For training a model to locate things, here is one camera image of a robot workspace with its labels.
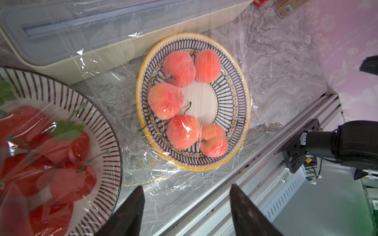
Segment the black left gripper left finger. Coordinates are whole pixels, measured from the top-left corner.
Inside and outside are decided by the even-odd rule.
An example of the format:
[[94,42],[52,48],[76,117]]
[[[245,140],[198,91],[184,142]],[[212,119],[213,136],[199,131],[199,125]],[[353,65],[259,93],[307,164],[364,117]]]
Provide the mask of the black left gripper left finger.
[[143,187],[139,185],[95,233],[95,236],[138,236],[144,205]]

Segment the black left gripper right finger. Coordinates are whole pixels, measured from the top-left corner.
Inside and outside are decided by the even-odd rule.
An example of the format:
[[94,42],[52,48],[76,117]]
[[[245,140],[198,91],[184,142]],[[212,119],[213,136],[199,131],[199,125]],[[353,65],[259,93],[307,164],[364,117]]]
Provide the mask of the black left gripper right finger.
[[237,236],[282,236],[235,183],[231,186],[229,198]]

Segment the striped plate of peaches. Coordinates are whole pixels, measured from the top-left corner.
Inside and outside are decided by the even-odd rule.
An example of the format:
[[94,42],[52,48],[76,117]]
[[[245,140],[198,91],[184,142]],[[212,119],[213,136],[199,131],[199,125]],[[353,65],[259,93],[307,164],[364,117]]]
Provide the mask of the striped plate of peaches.
[[[228,149],[220,157],[207,157],[199,143],[185,150],[176,149],[169,141],[168,121],[151,113],[147,101],[152,86],[163,82],[163,63],[174,51],[186,51],[193,58],[210,49],[220,58],[218,79],[205,84],[194,81],[182,89],[184,106],[181,114],[196,117],[202,125],[220,125],[228,140]],[[231,159],[242,146],[251,120],[251,99],[247,80],[237,60],[218,42],[197,33],[179,33],[160,41],[147,55],[139,72],[136,104],[145,137],[155,151],[168,162],[190,171],[215,169]]]

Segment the cream plastic wrap dispenser box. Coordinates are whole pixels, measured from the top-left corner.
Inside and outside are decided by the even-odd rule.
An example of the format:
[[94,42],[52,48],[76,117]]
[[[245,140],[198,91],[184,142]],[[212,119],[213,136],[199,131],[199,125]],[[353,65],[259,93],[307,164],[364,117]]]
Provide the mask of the cream plastic wrap dispenser box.
[[1,34],[36,72],[72,85],[162,39],[233,21],[250,1],[44,1],[1,10]]

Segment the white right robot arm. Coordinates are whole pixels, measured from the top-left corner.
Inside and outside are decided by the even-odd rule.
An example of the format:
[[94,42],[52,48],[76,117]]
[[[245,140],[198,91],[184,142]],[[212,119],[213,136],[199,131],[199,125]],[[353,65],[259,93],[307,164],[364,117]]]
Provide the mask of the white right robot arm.
[[291,173],[307,160],[320,158],[355,168],[358,180],[378,169],[378,123],[351,121],[325,132],[313,119],[283,146],[283,158]]

